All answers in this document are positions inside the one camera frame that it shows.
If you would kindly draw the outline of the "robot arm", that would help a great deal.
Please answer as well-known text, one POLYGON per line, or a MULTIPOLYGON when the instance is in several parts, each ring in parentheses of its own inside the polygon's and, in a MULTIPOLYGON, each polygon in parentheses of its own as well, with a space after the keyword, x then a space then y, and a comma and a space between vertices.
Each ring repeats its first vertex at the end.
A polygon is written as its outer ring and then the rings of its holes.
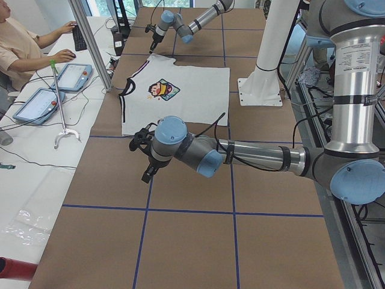
POLYGON ((157 45, 161 43, 169 30, 172 27, 176 34, 184 43, 192 41, 193 36, 199 32, 205 25, 214 20, 217 16, 227 13, 233 5, 231 0, 217 0, 210 8, 195 18, 191 23, 185 25, 182 15, 169 10, 164 10, 161 14, 157 25, 148 24, 145 33, 152 32, 152 44, 149 48, 149 53, 152 54, 157 45))
POLYGON ((312 179, 354 205, 380 197, 384 166, 372 142, 372 126, 384 2, 312 1, 307 24, 309 41, 329 39, 336 46, 332 136, 323 149, 272 148, 193 135, 180 118, 167 116, 154 131, 144 128, 144 138, 134 139, 149 157, 142 180, 149 182, 158 169, 177 158, 208 178, 223 163, 243 164, 312 179))

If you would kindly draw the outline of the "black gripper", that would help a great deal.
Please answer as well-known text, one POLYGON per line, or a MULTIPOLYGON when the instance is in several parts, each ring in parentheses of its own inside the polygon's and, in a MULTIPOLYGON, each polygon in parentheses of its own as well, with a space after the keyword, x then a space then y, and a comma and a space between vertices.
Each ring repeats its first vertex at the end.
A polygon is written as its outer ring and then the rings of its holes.
POLYGON ((159 33, 157 31, 155 31, 153 33, 153 42, 150 45, 150 49, 149 49, 150 54, 152 54, 154 52, 154 50, 156 49, 156 47, 158 45, 158 42, 162 42, 162 40, 163 40, 163 33, 159 33))
POLYGON ((159 161, 153 157, 148 157, 149 159, 149 165, 147 167, 147 170, 143 173, 141 180, 148 184, 152 178, 157 174, 158 170, 160 168, 164 167, 164 162, 159 161))

